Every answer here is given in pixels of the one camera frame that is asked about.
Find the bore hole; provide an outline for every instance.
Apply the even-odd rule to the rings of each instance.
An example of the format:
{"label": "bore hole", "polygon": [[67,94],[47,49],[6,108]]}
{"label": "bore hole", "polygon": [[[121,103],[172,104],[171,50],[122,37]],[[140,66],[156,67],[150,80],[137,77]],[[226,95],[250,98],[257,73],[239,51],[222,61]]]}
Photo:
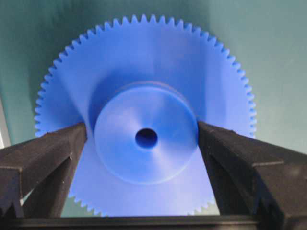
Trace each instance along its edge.
{"label": "bore hole", "polygon": [[152,148],[157,143],[158,136],[150,128],[143,128],[135,135],[136,143],[143,148]]}

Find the blue gear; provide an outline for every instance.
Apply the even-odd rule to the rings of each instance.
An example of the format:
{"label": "blue gear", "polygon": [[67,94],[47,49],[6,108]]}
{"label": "blue gear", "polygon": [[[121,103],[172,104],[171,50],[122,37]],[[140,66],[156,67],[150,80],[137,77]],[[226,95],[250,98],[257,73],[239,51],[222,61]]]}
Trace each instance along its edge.
{"label": "blue gear", "polygon": [[103,215],[192,213],[213,200],[196,121],[256,131],[244,71],[215,37],[182,20],[143,15],[96,26],[45,79],[36,135],[85,122],[70,196]]}

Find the plastic gear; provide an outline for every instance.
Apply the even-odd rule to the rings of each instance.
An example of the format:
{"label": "plastic gear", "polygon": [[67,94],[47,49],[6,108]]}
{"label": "plastic gear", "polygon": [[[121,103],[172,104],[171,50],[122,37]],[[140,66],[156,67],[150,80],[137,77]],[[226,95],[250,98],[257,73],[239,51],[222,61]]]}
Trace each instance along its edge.
{"label": "plastic gear", "polygon": [[[215,37],[182,20],[143,15],[96,26],[60,53],[45,80],[36,135],[85,122],[70,197],[95,214],[193,213],[213,199],[196,120],[256,131],[244,71]],[[138,139],[143,129],[151,133]]]}

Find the black holder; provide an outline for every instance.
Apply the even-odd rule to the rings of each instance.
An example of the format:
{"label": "black holder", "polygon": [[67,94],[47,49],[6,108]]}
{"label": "black holder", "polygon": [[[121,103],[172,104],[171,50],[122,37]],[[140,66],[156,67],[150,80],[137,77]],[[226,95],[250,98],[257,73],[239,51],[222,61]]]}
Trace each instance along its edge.
{"label": "black holder", "polygon": [[79,123],[0,150],[0,229],[307,229],[306,155],[198,127],[220,216],[59,218],[86,141]]}

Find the green background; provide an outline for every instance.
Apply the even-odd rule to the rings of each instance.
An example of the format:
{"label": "green background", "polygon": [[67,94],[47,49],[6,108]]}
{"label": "green background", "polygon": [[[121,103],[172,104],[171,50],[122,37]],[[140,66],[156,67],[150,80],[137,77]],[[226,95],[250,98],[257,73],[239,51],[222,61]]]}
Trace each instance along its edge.
{"label": "green background", "polygon": [[[12,144],[34,138],[40,83],[66,45],[113,18],[173,16],[230,49],[256,95],[267,142],[307,152],[306,0],[0,0],[0,96]],[[85,216],[71,199],[64,216]]]}

